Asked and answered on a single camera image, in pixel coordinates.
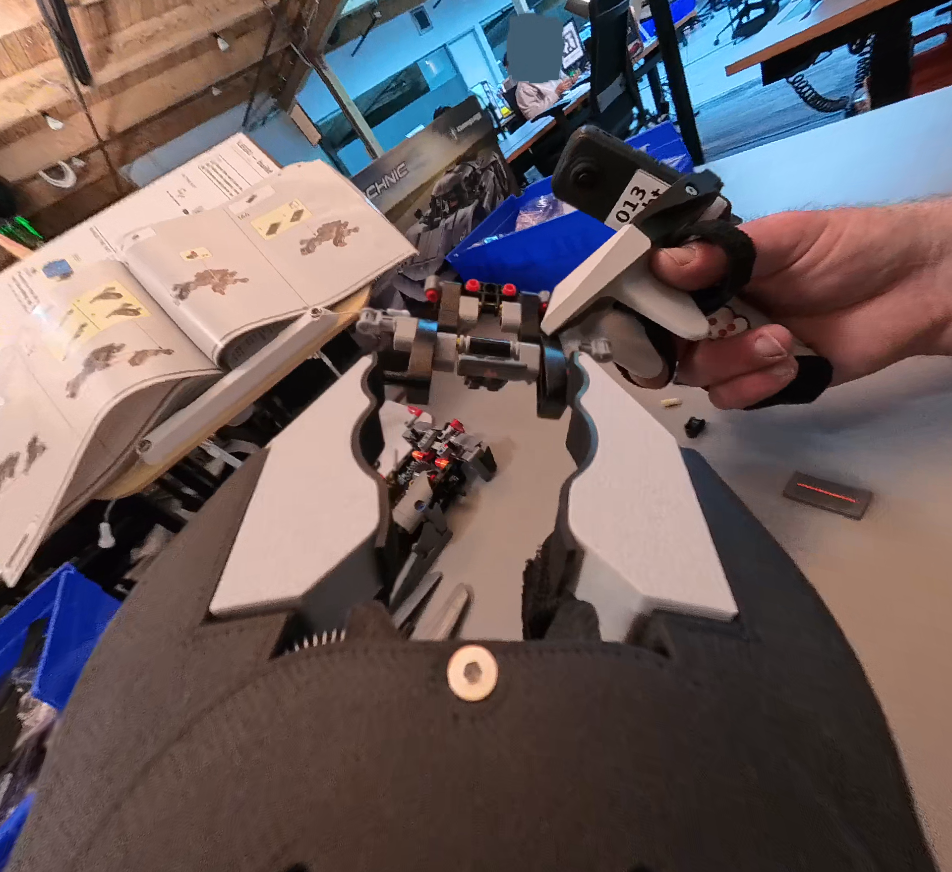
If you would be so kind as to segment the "black grey lego subassembly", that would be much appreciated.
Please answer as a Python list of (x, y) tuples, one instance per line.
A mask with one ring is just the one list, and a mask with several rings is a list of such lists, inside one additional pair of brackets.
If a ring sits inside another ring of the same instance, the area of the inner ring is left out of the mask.
[(470, 390), (496, 392), (508, 383), (535, 387), (537, 416), (559, 419), (568, 404), (568, 362), (581, 352), (599, 363), (612, 357), (604, 335), (568, 328), (542, 332), (547, 292), (527, 293), (514, 284), (463, 283), (428, 276), (422, 309), (365, 307), (355, 331), (378, 351), (407, 357), (385, 369), (385, 378), (427, 401), (435, 373), (461, 378)]

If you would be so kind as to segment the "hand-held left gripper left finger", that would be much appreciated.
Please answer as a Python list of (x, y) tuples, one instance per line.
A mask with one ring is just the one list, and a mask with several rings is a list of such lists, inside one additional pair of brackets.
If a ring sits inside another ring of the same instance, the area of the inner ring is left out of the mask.
[(363, 356), (271, 441), (209, 604), (214, 618), (286, 609), (346, 618), (383, 588), (383, 398), (376, 358)]

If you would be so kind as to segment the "person's right hand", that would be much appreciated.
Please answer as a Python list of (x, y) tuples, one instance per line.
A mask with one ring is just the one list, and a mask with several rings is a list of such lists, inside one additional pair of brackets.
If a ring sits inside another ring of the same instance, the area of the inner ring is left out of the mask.
[(951, 354), (951, 199), (781, 212), (741, 230), (756, 251), (742, 297), (767, 320), (679, 345), (676, 383), (719, 409), (754, 407), (797, 373), (794, 340), (826, 358), (831, 384), (901, 360)]

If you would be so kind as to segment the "lego car chassis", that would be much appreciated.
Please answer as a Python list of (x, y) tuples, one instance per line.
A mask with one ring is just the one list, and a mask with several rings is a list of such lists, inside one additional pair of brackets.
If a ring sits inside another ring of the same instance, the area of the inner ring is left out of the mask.
[(419, 407), (387, 401), (377, 471), (387, 487), (389, 528), (383, 598), (398, 631), (410, 636), (443, 575), (436, 568), (453, 536), (447, 509), (476, 482), (490, 482), (491, 447), (456, 419), (438, 424)]

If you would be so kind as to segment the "dark lego tile red stripe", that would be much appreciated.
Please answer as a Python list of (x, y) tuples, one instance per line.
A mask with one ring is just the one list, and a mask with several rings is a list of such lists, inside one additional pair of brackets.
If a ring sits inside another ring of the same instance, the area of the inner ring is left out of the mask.
[(853, 521), (863, 519), (874, 498), (868, 489), (836, 483), (801, 471), (791, 474), (782, 490), (782, 496)]

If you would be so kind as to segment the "clear plastic bags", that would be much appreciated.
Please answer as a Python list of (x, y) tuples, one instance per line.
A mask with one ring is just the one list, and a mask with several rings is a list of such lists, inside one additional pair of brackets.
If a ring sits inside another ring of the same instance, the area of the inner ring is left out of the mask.
[(550, 191), (524, 196), (517, 211), (512, 231), (526, 231), (577, 212), (572, 205), (559, 199)]

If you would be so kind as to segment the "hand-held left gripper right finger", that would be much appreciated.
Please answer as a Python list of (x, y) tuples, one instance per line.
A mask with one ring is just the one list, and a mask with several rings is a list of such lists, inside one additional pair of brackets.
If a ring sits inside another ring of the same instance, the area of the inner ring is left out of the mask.
[(525, 640), (631, 640), (657, 611), (731, 623), (738, 607), (676, 439), (587, 354), (568, 362), (552, 533), (523, 574)]

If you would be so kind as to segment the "blue storage bin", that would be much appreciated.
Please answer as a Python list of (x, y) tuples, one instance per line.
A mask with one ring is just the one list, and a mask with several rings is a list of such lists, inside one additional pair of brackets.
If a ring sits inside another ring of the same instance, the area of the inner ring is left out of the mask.
[(29, 815), (53, 726), (119, 605), (65, 565), (2, 617), (2, 868)]
[(613, 230), (577, 210), (558, 220), (514, 233), (524, 196), (552, 191), (546, 177), (510, 196), (446, 256), (462, 281), (516, 286), (518, 291), (552, 291), (557, 283), (614, 235)]

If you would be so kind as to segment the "lego instruction booklet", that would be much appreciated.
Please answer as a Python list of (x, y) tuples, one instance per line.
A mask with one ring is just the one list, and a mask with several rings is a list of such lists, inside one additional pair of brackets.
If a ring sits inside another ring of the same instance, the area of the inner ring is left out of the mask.
[(2, 583), (149, 432), (416, 254), (320, 161), (236, 136), (2, 273)]

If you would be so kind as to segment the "background desk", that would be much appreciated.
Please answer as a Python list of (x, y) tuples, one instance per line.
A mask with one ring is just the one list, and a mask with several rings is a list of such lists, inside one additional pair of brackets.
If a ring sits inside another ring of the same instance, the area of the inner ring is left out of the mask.
[(872, 38), (867, 75), (873, 109), (893, 105), (938, 81), (914, 73), (913, 20), (950, 0), (794, 0), (744, 41), (725, 66), (734, 76), (759, 67), (764, 85), (805, 71), (821, 54)]

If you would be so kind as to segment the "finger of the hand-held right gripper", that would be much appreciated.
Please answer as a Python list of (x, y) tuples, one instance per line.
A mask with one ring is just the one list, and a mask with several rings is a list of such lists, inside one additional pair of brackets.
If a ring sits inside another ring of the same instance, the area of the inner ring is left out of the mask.
[(554, 336), (604, 295), (608, 286), (652, 249), (637, 227), (623, 227), (568, 273), (552, 291), (541, 333)]

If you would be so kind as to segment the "dark lego set box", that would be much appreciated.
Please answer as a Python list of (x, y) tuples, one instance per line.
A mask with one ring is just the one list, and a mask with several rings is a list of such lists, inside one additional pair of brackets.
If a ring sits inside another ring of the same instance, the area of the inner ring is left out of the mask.
[(416, 254), (382, 277), (375, 306), (425, 303), (424, 282), (508, 197), (520, 194), (496, 128), (473, 95), (351, 177)]

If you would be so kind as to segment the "black pole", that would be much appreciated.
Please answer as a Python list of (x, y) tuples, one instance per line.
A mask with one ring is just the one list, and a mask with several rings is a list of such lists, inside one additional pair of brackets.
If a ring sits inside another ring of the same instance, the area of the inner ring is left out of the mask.
[(679, 38), (670, 2), (669, 0), (629, 0), (629, 5), (636, 21), (640, 21), (645, 16), (653, 19), (657, 50), (663, 63), (677, 126), (692, 161), (696, 166), (703, 165), (705, 163), (703, 147), (684, 74)]

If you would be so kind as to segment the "black office chair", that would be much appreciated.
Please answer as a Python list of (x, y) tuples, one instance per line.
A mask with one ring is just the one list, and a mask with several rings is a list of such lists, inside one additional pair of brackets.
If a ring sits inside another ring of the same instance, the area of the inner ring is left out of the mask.
[(626, 139), (645, 119), (629, 55), (628, 0), (590, 0), (589, 122)]

